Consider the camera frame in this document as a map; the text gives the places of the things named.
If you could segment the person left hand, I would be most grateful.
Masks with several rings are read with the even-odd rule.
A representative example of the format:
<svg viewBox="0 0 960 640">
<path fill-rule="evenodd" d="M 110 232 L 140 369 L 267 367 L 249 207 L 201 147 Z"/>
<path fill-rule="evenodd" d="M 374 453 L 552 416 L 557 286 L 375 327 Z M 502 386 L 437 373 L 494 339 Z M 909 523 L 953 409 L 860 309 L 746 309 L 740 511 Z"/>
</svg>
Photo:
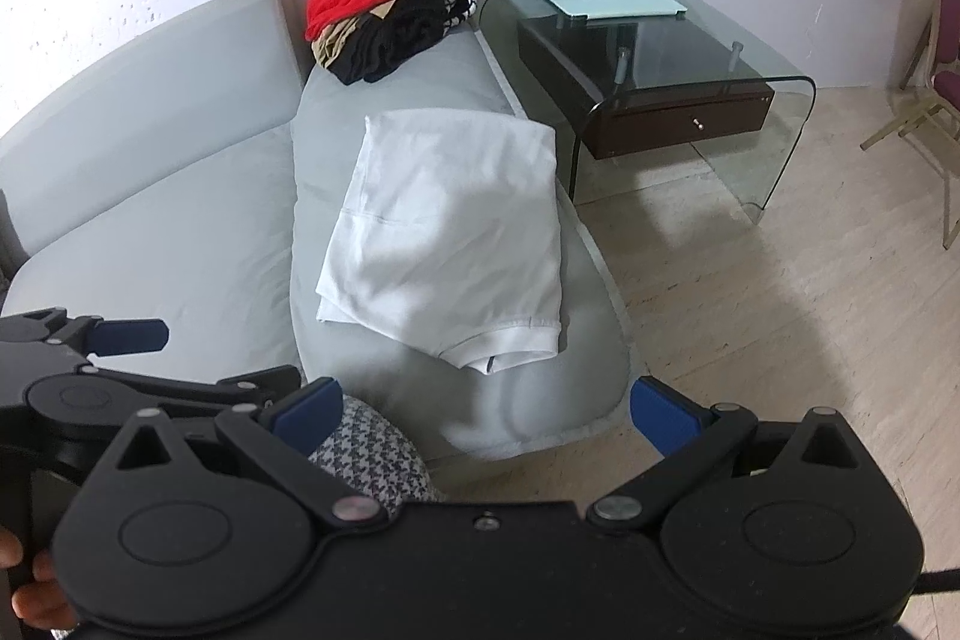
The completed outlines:
<svg viewBox="0 0 960 640">
<path fill-rule="evenodd" d="M 0 530 L 2 569 L 10 570 L 25 560 L 20 538 Z M 71 632 L 78 626 L 78 617 L 71 609 L 53 568 L 52 554 L 41 551 L 31 565 L 31 581 L 18 588 L 10 599 L 11 609 L 26 626 L 46 632 Z"/>
</svg>

